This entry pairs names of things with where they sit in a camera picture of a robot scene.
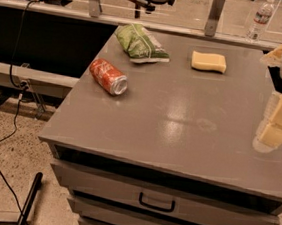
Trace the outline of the red coke can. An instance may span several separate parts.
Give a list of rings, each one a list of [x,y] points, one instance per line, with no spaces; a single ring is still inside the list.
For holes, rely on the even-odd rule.
[[[106,59],[93,60],[89,71],[95,81],[113,96],[121,95],[128,88],[127,77]]]

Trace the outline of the clear plastic water bottle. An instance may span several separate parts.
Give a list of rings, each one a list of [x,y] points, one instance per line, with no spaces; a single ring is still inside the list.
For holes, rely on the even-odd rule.
[[[256,11],[253,22],[248,29],[246,39],[250,42],[259,40],[275,10],[274,0],[266,0]]]

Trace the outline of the yellow sponge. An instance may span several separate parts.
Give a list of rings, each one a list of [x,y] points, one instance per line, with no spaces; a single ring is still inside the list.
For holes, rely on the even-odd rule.
[[[200,71],[218,71],[224,73],[226,71],[226,59],[221,54],[211,54],[193,51],[191,66]]]

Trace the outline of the grey drawer cabinet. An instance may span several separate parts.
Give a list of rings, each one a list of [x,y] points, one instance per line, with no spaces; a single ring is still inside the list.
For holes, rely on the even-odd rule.
[[[282,146],[252,145],[273,90],[261,53],[158,40],[170,61],[137,65],[109,39],[100,56],[128,77],[126,92],[85,73],[40,134],[80,225],[278,225]],[[193,51],[223,55],[226,71],[192,68]],[[141,192],[175,210],[141,206]]]

